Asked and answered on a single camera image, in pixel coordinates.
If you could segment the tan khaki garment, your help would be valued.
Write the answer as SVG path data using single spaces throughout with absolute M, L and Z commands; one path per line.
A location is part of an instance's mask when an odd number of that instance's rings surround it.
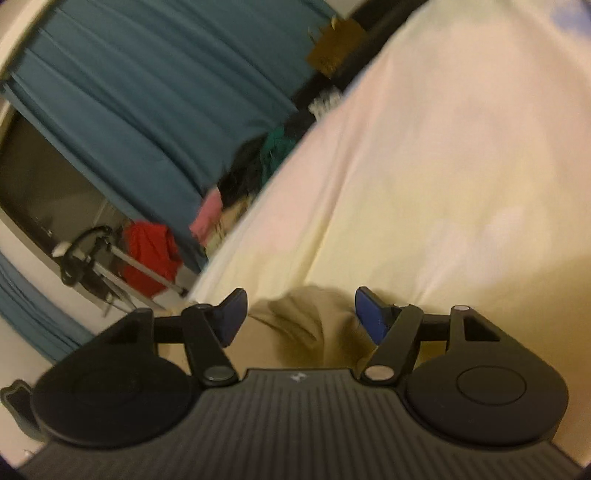
M 375 349 L 352 296 L 308 285 L 253 303 L 224 353 L 239 376 L 249 369 L 345 368 L 358 374 Z

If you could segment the beige clothes pile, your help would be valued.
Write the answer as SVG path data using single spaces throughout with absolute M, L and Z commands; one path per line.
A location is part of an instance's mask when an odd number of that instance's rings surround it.
M 221 248 L 225 238 L 228 237 L 231 230 L 236 224 L 245 216 L 245 213 L 249 210 L 252 198 L 245 197 L 242 200 L 235 203 L 228 209 L 224 209 L 221 213 L 221 217 L 218 222 L 214 225 L 211 233 L 207 236 L 204 245 L 204 252 L 208 259 L 211 259 L 216 251 Z

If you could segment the black clothes pile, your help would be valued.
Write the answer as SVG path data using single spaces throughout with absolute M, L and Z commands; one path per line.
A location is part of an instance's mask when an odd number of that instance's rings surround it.
M 286 123 L 276 128 L 283 127 L 288 135 L 294 136 L 300 142 L 316 121 L 317 119 L 310 112 L 297 111 L 287 119 Z M 217 183 L 223 209 L 231 207 L 243 197 L 256 196 L 266 185 L 260 184 L 259 150 L 270 132 L 246 141 L 236 150 L 231 167 Z

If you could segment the blue curtain left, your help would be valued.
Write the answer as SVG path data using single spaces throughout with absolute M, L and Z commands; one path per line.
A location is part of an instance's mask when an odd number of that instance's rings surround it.
M 52 364 L 95 335 L 67 315 L 1 255 L 1 317 Z

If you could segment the blue curtain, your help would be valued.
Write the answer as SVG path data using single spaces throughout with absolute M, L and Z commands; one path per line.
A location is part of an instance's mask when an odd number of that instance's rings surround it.
M 67 315 L 1 255 L 1 317 L 52 364 L 95 335 Z
M 243 142 L 294 113 L 322 1 L 59 1 L 1 84 L 6 99 L 121 212 L 190 224 Z

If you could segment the red shirt on stand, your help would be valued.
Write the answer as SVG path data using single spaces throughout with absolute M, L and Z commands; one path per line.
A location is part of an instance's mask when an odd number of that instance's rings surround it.
M 182 265 L 176 241 L 169 227 L 149 222 L 132 222 L 123 230 L 126 253 L 169 282 L 176 280 Z M 135 267 L 125 264 L 122 276 L 135 290 L 154 297 L 166 287 Z

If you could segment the pink folded garment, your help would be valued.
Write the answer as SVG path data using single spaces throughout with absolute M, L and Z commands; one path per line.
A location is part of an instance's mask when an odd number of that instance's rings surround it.
M 204 246 L 207 237 L 218 223 L 223 210 L 221 192 L 215 187 L 209 191 L 197 212 L 197 217 L 189 225 L 189 231 L 197 242 Z

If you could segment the garment steamer stand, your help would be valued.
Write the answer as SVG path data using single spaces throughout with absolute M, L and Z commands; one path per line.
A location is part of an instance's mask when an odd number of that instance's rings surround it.
M 105 291 L 105 314 L 111 307 L 125 313 L 131 312 L 138 308 L 136 301 L 154 311 L 163 311 L 164 307 L 155 302 L 152 296 L 143 295 L 121 273 L 115 273 L 97 260 L 101 254 L 110 254 L 164 289 L 175 292 L 180 298 L 187 296 L 186 288 L 159 275 L 118 248 L 114 243 L 115 237 L 111 227 L 99 225 L 83 231 L 72 242 L 58 243 L 51 256 L 59 264 L 62 283 L 70 288 L 80 286 L 98 299 L 101 297 L 96 292 Z

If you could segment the green garment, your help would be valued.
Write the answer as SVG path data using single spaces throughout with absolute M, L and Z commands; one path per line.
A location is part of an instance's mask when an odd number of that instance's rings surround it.
M 260 184 L 266 184 L 273 177 L 297 143 L 297 138 L 288 135 L 283 127 L 274 129 L 266 136 L 259 150 Z

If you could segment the dark window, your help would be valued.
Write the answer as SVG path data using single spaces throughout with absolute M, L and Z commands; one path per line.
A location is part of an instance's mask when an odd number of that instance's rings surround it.
M 16 255 L 30 254 L 57 273 L 55 247 L 108 226 L 123 249 L 129 219 L 8 106 L 1 113 L 1 222 Z

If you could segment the blue curtain right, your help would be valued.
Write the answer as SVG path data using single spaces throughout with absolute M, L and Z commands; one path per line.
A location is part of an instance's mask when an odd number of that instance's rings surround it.
M 6 99 L 121 212 L 190 224 L 243 142 L 294 113 L 322 1 L 59 1 L 1 84 Z

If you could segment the brown paper bag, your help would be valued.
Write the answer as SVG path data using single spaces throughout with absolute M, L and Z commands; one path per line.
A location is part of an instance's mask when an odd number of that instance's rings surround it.
M 305 60 L 312 69 L 332 79 L 368 36 L 356 20 L 334 16 L 320 29 L 318 38 L 311 35 L 312 48 Z

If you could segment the black sofa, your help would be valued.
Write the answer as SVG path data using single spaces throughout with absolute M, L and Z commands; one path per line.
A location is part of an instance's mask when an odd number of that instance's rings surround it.
M 331 73 L 318 72 L 312 75 L 291 97 L 294 106 L 304 109 L 329 87 L 345 91 L 356 75 L 378 55 L 391 36 L 425 4 L 426 1 L 366 1 L 356 8 L 351 19 L 366 31 L 366 37 L 359 46 L 353 47 L 352 53 L 345 55 Z

